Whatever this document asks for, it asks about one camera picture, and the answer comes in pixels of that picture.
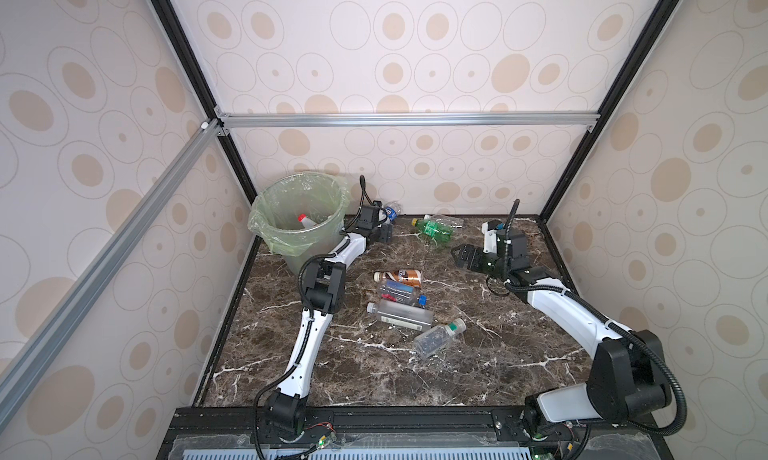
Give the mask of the white red-capped milk bottle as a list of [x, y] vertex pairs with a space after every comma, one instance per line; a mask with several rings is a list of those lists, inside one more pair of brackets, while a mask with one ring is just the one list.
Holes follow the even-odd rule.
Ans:
[[298, 216], [298, 221], [302, 225], [304, 229], [312, 229], [318, 226], [318, 223], [312, 220], [310, 217], [308, 217], [305, 214], [301, 214]]

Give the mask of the green soda bottle yellow cap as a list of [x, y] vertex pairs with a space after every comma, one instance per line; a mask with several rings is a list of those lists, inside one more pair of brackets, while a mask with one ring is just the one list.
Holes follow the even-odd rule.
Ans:
[[423, 234], [438, 244], [446, 244], [452, 240], [453, 228], [444, 225], [433, 219], [414, 218], [411, 221], [411, 225], [420, 233]]

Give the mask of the clear Pepsi bottle blue cap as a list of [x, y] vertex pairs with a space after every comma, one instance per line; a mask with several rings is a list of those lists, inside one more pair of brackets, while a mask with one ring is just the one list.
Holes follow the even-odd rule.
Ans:
[[402, 206], [400, 203], [392, 201], [384, 205], [384, 210], [387, 216], [387, 221], [389, 223], [394, 223], [402, 213]]

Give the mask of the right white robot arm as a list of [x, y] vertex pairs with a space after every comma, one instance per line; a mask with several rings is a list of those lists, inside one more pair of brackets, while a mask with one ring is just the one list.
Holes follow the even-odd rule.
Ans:
[[482, 227], [480, 247], [451, 250], [457, 267], [498, 280], [506, 292], [540, 311], [590, 356], [586, 382], [527, 397], [522, 422], [529, 436], [556, 424], [631, 426], [659, 436], [678, 433], [688, 419], [682, 385], [666, 364], [660, 339], [636, 331], [590, 305], [544, 267], [533, 266], [517, 211]]

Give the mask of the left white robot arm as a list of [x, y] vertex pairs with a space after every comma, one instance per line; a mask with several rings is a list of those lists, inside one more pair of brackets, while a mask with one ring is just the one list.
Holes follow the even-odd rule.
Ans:
[[339, 244], [326, 254], [307, 259], [297, 274], [301, 323], [284, 373], [263, 387], [254, 398], [254, 427], [273, 429], [285, 440], [303, 435], [310, 381], [323, 336], [344, 303], [346, 273], [370, 244], [388, 238], [386, 213], [379, 200], [368, 195], [366, 178], [357, 211], [343, 226]]

